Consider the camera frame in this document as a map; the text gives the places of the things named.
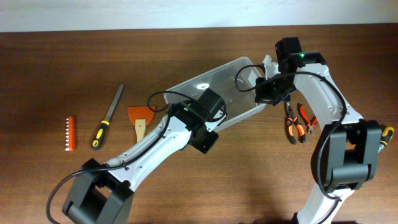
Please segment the orange screwdriver bit holder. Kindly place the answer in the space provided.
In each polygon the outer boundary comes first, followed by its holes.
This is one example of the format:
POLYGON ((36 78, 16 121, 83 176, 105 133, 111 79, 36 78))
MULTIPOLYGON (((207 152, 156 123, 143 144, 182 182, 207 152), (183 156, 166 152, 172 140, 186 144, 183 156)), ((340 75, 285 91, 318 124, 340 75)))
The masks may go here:
POLYGON ((65 150, 66 151, 74 151, 75 150, 75 118, 73 116, 69 116, 66 119, 66 128, 65 128, 65 150))

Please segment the orange scraper wooden handle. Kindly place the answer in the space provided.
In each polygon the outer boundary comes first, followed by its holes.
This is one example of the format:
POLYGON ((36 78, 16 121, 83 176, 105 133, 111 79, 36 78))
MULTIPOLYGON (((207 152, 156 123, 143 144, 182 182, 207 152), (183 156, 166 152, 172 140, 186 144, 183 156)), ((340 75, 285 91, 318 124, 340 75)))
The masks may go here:
POLYGON ((129 106, 127 107, 127 115, 131 124, 135 128, 136 141, 142 140, 146 133, 146 127, 151 124, 155 116, 157 107, 152 106, 129 106))

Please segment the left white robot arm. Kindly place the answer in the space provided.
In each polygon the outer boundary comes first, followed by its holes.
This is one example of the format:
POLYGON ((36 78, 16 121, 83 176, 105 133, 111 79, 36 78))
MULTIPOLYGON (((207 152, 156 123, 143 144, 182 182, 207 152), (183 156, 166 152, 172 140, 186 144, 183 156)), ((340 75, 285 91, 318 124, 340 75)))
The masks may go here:
POLYGON ((62 212, 73 223, 127 223, 141 182, 188 145, 207 153, 218 139, 214 129, 226 115, 224 99, 211 89, 197 100, 170 104, 158 127, 132 148, 103 164, 90 159, 74 172, 62 212))

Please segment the file black yellow handle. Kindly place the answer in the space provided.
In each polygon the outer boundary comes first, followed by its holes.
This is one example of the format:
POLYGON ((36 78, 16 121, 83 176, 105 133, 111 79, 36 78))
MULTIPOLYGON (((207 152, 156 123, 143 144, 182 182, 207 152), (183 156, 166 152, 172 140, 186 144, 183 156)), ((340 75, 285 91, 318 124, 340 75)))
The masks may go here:
POLYGON ((106 116, 101 121, 99 129, 97 130, 97 132, 96 132, 96 134, 95 134, 95 136, 94 136, 94 138, 93 138, 93 140, 91 142, 91 148, 93 150, 98 150, 102 146, 103 141, 105 139, 106 132, 107 132, 108 127, 110 125, 111 118, 112 118, 113 113, 114 113, 114 111, 115 111, 115 109, 116 109, 116 107, 117 107, 117 105, 119 103, 119 100, 120 100, 120 97, 121 97, 121 95, 123 93, 123 90, 124 90, 124 85, 120 84, 120 86, 119 86, 119 88, 118 88, 118 90, 117 90, 117 92, 116 92, 116 94, 115 94, 115 96, 114 96, 109 108, 108 108, 106 116))

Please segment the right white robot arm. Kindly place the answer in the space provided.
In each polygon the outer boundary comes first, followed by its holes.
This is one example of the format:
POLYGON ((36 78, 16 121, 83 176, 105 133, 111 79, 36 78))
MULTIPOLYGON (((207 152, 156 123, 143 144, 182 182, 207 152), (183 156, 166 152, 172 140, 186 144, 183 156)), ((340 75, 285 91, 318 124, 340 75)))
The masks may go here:
POLYGON ((303 52, 296 37, 281 39, 275 51, 277 71, 264 64, 255 101, 276 105, 299 91, 322 131, 310 162, 315 183, 292 223, 331 223, 343 202, 373 179, 382 130, 349 105, 319 52, 303 52))

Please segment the clear plastic container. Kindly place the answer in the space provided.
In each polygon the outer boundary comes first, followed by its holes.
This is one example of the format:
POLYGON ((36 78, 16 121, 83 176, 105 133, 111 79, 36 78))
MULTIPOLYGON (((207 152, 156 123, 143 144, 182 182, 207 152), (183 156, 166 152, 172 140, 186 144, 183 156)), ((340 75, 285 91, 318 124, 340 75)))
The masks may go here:
POLYGON ((249 58, 240 57, 175 85, 164 94, 165 102, 169 104, 183 101, 185 98, 177 93, 199 99, 207 88, 213 90, 224 99, 227 110, 226 119, 214 129, 218 133, 266 107, 265 104, 255 102, 255 91, 244 91, 252 88, 256 84, 256 79, 261 76, 256 68, 245 68, 251 64, 249 58))

